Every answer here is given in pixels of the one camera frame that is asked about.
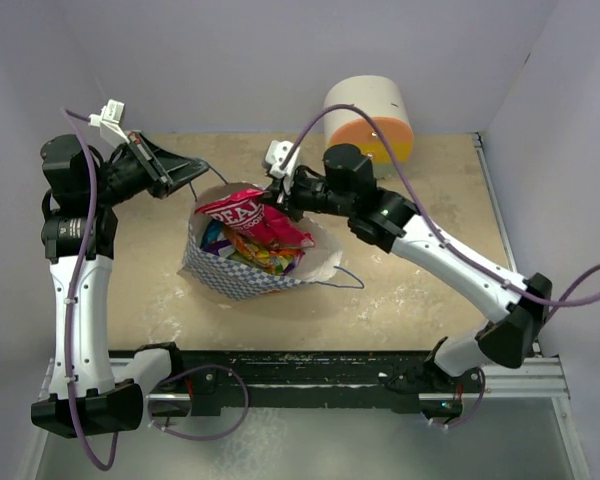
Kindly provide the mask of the pink REAL crisps bag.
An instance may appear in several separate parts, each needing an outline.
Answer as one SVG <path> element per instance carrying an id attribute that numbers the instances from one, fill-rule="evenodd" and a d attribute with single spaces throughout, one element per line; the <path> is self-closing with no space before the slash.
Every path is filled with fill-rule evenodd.
<path id="1" fill-rule="evenodd" d="M 311 248 L 313 237 L 296 226 L 290 218 L 274 207 L 262 203 L 263 191 L 246 188 L 208 202 L 195 209 L 250 238 L 271 248 Z"/>

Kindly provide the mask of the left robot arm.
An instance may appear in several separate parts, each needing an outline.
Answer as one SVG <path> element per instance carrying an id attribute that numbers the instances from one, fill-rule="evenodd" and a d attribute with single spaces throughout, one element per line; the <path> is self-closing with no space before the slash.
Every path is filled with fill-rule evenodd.
<path id="1" fill-rule="evenodd" d="M 114 206 L 148 192 L 162 199 L 204 175 L 199 158 L 168 152 L 139 132 L 105 161 L 74 134 L 40 151 L 50 186 L 41 240 L 54 285 L 55 364 L 47 398 L 31 407 L 34 425 L 64 438 L 136 429 L 145 397 L 157 385 L 182 387 L 186 369 L 172 342 L 143 346 L 115 374 L 107 340 L 107 296 L 118 219 Z"/>

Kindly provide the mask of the orange snack packet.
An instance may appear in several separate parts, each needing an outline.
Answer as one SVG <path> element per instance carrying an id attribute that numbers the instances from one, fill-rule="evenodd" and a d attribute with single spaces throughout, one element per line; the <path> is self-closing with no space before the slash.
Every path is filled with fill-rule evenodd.
<path id="1" fill-rule="evenodd" d="M 267 274 L 285 276 L 294 270 L 304 256 L 302 249 L 272 249 L 239 233 L 226 233 L 236 252 L 229 259 L 259 269 Z"/>

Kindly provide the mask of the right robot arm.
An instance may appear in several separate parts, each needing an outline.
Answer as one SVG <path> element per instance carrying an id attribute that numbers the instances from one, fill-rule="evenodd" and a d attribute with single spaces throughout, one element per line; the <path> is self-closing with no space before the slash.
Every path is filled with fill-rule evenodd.
<path id="1" fill-rule="evenodd" d="M 329 148 L 318 174 L 298 162 L 290 141 L 274 141 L 264 157 L 272 182 L 265 203 L 294 220 L 306 212 L 345 217 L 361 241 L 408 260 L 460 293 L 485 317 L 482 327 L 456 340 L 443 338 L 425 366 L 426 383 L 447 391 L 473 368 L 520 367 L 544 326 L 551 281 L 501 267 L 439 229 L 431 229 L 413 202 L 378 186 L 371 160 L 351 144 Z"/>

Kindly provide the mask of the checkered paper bag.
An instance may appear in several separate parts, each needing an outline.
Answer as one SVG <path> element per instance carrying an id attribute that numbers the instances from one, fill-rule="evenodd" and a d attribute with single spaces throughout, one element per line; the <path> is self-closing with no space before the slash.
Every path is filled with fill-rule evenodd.
<path id="1" fill-rule="evenodd" d="M 296 234 L 290 245 L 263 246 L 231 225 L 228 213 L 254 213 L 262 225 L 267 208 L 256 202 L 259 188 L 245 182 L 211 187 L 194 197 L 179 275 L 190 277 L 230 300 L 321 285 L 363 289 L 364 282 L 341 266 L 336 237 L 311 219 L 283 220 Z"/>

